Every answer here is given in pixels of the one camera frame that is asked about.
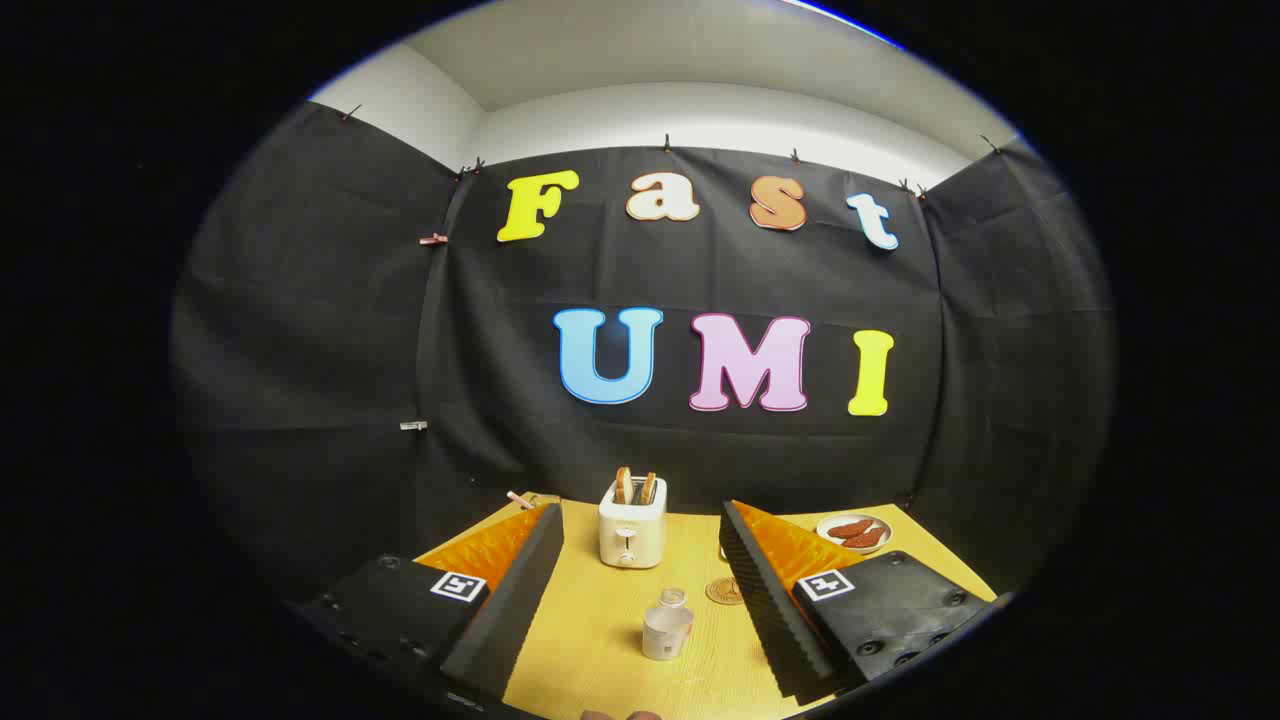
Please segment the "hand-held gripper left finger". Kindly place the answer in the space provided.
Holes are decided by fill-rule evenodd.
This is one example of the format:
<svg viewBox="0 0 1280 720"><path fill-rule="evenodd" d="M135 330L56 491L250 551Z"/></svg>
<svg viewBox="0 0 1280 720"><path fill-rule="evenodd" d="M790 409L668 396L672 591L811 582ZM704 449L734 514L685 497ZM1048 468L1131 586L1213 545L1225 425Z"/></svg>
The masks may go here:
<svg viewBox="0 0 1280 720"><path fill-rule="evenodd" d="M564 543L558 503L420 559L383 555L298 606L326 639L438 702L500 703Z"/></svg>

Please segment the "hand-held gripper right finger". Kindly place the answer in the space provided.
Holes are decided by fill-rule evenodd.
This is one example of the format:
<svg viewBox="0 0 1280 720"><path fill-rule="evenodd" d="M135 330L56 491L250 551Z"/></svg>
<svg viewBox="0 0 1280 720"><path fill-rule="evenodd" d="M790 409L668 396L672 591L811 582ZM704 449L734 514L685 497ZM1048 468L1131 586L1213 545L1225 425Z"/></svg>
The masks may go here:
<svg viewBox="0 0 1280 720"><path fill-rule="evenodd" d="M996 609L910 553L851 553L739 501L719 543L780 692L803 705L883 685Z"/></svg>

